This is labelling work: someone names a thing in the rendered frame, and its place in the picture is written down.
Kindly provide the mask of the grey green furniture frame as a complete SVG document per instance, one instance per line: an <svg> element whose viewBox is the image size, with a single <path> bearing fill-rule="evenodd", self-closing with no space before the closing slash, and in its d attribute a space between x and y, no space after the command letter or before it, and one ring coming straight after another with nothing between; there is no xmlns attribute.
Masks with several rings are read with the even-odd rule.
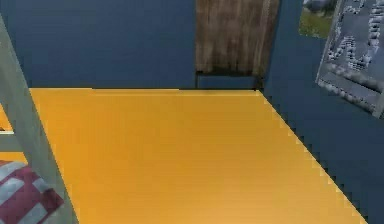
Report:
<svg viewBox="0 0 384 224"><path fill-rule="evenodd" d="M1 14L0 105L12 127L12 131L0 131L0 151L22 152L31 168L64 200L47 224L79 224Z"/></svg>

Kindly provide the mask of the red and white checked cloth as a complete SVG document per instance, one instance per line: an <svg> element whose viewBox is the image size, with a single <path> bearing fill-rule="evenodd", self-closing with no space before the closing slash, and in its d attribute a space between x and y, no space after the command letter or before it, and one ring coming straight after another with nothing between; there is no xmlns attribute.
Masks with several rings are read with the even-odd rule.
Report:
<svg viewBox="0 0 384 224"><path fill-rule="evenodd" d="M0 160L0 224L43 224L63 204L28 165Z"/></svg>

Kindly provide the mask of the brown wooden cupboard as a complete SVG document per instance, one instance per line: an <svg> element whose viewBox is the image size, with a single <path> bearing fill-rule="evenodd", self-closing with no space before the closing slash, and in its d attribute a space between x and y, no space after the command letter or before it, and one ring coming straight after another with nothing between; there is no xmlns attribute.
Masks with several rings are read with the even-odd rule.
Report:
<svg viewBox="0 0 384 224"><path fill-rule="evenodd" d="M195 80L251 78L262 90L280 0L195 0Z"/></svg>

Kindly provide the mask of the green landscape wall picture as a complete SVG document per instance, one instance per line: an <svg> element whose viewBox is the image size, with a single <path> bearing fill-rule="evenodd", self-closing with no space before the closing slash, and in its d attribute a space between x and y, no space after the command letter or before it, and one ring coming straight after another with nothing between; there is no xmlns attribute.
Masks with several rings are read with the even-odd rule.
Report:
<svg viewBox="0 0 384 224"><path fill-rule="evenodd" d="M298 32L326 39L338 0L303 0Z"/></svg>

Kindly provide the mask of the grey framed wall picture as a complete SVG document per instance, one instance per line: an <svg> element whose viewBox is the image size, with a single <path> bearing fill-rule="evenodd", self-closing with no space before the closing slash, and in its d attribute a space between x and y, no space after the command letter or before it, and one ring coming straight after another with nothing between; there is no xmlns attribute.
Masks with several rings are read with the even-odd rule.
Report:
<svg viewBox="0 0 384 224"><path fill-rule="evenodd" d="M384 0L339 0L316 83L384 119Z"/></svg>

